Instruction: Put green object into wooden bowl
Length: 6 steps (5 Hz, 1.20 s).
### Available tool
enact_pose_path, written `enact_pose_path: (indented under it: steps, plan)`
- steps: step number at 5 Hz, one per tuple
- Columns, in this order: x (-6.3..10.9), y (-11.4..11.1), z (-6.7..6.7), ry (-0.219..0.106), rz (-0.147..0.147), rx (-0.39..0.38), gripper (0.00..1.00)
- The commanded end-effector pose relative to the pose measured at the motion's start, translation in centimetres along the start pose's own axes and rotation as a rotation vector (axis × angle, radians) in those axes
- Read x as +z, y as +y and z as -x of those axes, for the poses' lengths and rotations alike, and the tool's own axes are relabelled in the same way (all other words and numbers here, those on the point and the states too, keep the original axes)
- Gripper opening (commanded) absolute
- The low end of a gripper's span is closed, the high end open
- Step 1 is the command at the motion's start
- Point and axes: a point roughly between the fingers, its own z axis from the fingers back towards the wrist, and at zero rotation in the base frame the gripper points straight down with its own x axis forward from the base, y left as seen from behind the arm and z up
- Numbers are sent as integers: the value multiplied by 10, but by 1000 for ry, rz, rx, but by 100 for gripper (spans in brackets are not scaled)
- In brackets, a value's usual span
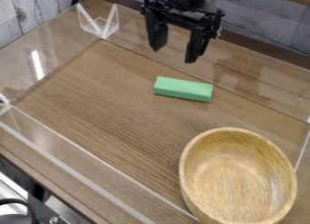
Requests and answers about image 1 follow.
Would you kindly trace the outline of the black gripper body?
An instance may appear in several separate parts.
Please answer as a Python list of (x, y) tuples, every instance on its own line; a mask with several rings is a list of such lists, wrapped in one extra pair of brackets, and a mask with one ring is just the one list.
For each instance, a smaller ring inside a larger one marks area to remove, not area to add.
[(222, 18), (226, 15), (207, 0), (145, 0), (143, 10), (161, 12), (167, 22), (183, 28), (201, 25), (217, 38), (221, 31)]

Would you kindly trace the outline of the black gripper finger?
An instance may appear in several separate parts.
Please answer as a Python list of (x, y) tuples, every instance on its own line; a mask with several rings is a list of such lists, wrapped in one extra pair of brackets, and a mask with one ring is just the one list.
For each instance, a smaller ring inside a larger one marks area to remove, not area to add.
[(150, 9), (146, 10), (146, 24), (149, 44), (154, 51), (159, 51), (167, 44), (169, 25), (163, 15)]
[(205, 54), (210, 38), (211, 33), (205, 27), (195, 26), (191, 29), (190, 41), (187, 43), (186, 63), (195, 63), (198, 58)]

